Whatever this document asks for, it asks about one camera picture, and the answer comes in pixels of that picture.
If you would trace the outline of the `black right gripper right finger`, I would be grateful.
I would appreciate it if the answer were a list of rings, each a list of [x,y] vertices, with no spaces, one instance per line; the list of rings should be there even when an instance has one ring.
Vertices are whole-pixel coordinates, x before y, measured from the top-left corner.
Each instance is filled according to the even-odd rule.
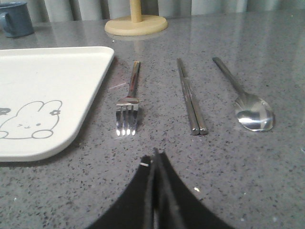
[[[186,187],[167,155],[154,149],[154,191],[159,229],[231,229]]]

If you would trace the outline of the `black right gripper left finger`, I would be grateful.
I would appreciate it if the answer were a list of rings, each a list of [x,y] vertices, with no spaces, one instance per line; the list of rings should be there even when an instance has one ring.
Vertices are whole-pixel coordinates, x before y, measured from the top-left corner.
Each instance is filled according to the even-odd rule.
[[[139,167],[121,196],[91,229],[152,229],[154,221],[154,165],[149,156]]]

